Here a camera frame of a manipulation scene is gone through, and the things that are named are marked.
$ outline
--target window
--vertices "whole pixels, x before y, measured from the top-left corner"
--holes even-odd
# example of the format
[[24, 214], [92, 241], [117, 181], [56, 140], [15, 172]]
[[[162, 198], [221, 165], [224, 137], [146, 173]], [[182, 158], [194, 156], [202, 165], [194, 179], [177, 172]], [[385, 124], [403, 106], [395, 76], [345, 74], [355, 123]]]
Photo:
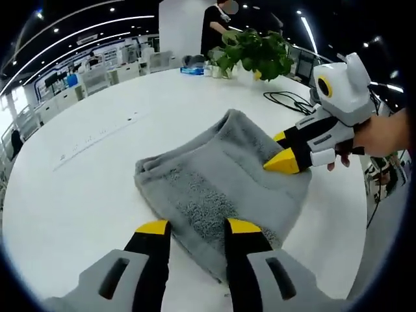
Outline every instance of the window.
[[8, 108], [8, 106], [7, 106], [8, 102], [7, 102], [7, 97], [6, 96], [2, 96], [0, 98], [0, 102], [1, 102], [1, 110], [2, 111]]
[[0, 137], [3, 136], [7, 128], [12, 124], [13, 117], [10, 113], [10, 109], [7, 106], [7, 97], [2, 96], [0, 98], [1, 110], [0, 110]]
[[19, 115], [20, 112], [29, 104], [27, 102], [25, 89], [22, 86], [17, 87], [12, 91], [14, 108]]

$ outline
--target finger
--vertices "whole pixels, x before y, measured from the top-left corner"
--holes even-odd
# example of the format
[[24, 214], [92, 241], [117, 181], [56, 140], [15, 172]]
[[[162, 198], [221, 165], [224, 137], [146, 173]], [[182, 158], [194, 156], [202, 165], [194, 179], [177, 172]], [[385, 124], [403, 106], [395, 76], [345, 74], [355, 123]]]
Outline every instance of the finger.
[[328, 171], [332, 171], [335, 168], [335, 163], [328, 164]]
[[347, 168], [350, 166], [350, 159], [348, 159], [348, 157], [349, 157], [349, 155], [342, 155], [341, 156], [341, 162]]

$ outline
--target desk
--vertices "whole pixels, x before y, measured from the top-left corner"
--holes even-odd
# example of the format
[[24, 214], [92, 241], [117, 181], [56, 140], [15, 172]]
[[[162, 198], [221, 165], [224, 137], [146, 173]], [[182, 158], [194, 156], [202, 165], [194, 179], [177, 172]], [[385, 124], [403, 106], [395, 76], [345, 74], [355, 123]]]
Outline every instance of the desk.
[[[265, 88], [309, 94], [285, 77]], [[155, 220], [133, 181], [136, 161], [188, 142], [229, 108], [245, 112], [270, 136], [302, 118], [238, 81], [169, 70], [94, 94], [37, 131], [13, 167], [3, 214], [6, 251], [35, 295], [70, 292], [83, 270]], [[333, 172], [324, 166], [312, 173], [283, 248], [316, 275], [322, 291], [346, 298], [365, 241], [361, 165], [351, 157], [350, 168], [338, 163]], [[193, 312], [197, 303], [205, 308], [199, 311], [232, 311], [228, 293], [172, 241], [163, 311]]]

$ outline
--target power cord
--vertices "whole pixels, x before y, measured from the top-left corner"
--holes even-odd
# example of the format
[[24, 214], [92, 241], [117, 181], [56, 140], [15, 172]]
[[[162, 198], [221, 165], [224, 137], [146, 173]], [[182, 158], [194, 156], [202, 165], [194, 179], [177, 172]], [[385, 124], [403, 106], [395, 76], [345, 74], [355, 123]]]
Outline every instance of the power cord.
[[[374, 103], [374, 106], [376, 107], [376, 114], [378, 116], [378, 110], [380, 108], [381, 101], [376, 97], [376, 94], [374, 93], [374, 91], [372, 91], [370, 88], [369, 88], [369, 91], [370, 91], [370, 99]], [[378, 204], [382, 200], [382, 173], [383, 173], [383, 170], [380, 169], [380, 186], [378, 187], [378, 200], [376, 202], [376, 207], [374, 208], [374, 211], [371, 214], [369, 223], [367, 223], [366, 229], [369, 228], [369, 226], [371, 224], [371, 221], [374, 218], [374, 215], [376, 214], [376, 211], [377, 211], [377, 208], [378, 208]]]
[[366, 229], [368, 229], [369, 228], [369, 226], [370, 226], [370, 224], [371, 224], [371, 221], [372, 221], [372, 219], [374, 218], [374, 215], [376, 214], [376, 211], [377, 211], [377, 208], [378, 208], [378, 204], [381, 202], [381, 200], [382, 200], [382, 174], [380, 173], [380, 186], [378, 187], [378, 199], [377, 199], [377, 203], [376, 203], [376, 207], [374, 208], [374, 211], [372, 212], [372, 214], [371, 214], [371, 217], [370, 217], [370, 220], [369, 220], [369, 223], [367, 223], [367, 227], [366, 227]]
[[[297, 96], [303, 102], [295, 100], [291, 95]], [[265, 92], [263, 93], [263, 96], [273, 103], [282, 105], [286, 107], [287, 109], [291, 109], [292, 111], [300, 112], [301, 114], [305, 116], [309, 116], [315, 112], [315, 110], [313, 109], [313, 106], [308, 101], [306, 101], [302, 96], [299, 96], [298, 94], [295, 94], [290, 91]], [[293, 100], [294, 107], [282, 103], [281, 101], [276, 99], [275, 96], [285, 96], [286, 98]]]

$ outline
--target gray towel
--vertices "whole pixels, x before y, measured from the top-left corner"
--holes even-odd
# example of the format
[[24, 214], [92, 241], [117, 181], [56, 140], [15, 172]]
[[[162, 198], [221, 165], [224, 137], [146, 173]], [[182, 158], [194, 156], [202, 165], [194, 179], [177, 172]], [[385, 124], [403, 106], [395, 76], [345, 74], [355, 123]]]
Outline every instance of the gray towel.
[[135, 183], [197, 264], [226, 281], [225, 218], [257, 224], [279, 248], [300, 214], [311, 172], [263, 170], [281, 150], [245, 114], [231, 109], [184, 146], [138, 161]]

